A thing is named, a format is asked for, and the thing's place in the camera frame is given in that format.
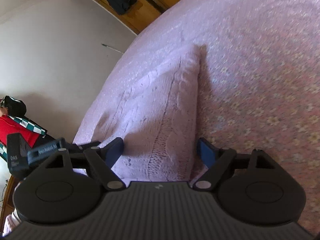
cable knit pattern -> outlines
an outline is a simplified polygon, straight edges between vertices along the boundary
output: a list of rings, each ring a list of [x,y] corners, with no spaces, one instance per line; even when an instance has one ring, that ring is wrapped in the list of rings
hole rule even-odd
[[[112,170],[128,185],[139,181],[189,180],[196,133],[196,103],[200,50],[187,45],[170,53],[159,65],[128,82],[123,91],[100,93],[106,104],[100,111],[92,138],[105,146],[115,137],[124,139],[123,156]]]
[[[116,97],[114,87],[133,84],[189,43],[202,47],[197,137],[240,153],[256,147],[270,154],[305,189],[307,203],[299,222],[316,234],[320,0],[180,1],[132,43],[89,109],[76,140],[90,140],[100,109],[108,111],[113,103],[106,105],[104,94]],[[196,165],[192,178],[203,171]]]

person's hand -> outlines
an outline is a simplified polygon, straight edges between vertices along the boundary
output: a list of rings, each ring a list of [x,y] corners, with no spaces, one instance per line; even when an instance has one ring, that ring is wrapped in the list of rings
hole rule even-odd
[[[8,109],[0,107],[0,117],[3,115],[8,115]]]

checkered jacket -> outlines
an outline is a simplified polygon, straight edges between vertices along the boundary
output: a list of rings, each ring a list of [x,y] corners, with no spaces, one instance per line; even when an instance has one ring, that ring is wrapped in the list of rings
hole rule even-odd
[[[25,107],[25,104],[22,101],[19,101],[17,99],[9,97],[9,96],[5,96],[4,98],[2,98],[0,100],[0,106],[1,107],[8,107],[7,106],[8,105],[8,101],[9,102],[22,103],[23,106]],[[17,122],[18,124],[20,124],[21,126],[27,128],[28,130],[30,130],[32,132],[39,133],[43,137],[47,134],[47,130],[43,129],[41,126],[37,125],[36,123],[34,123],[30,119],[26,118],[25,116],[23,116],[23,117],[15,117],[15,116],[11,116],[11,115],[8,115],[8,116],[12,120],[14,120],[15,122]],[[7,148],[6,148],[6,145],[3,144],[1,141],[0,141],[0,154],[2,154],[7,159]]]

person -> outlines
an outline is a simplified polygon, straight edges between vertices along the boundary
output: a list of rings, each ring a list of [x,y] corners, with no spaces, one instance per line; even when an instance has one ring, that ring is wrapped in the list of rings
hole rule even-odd
[[[26,118],[26,112],[21,100],[5,96],[0,101],[0,153],[5,153],[5,157],[8,134],[20,133],[32,148],[54,140],[45,129]]]

red shirt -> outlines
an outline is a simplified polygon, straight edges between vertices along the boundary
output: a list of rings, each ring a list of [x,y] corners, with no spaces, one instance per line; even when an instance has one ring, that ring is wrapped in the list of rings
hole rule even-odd
[[[7,135],[11,133],[21,133],[22,137],[27,141],[30,147],[33,147],[40,134],[32,132],[24,128],[10,117],[3,115],[0,117],[0,141],[7,145]]]

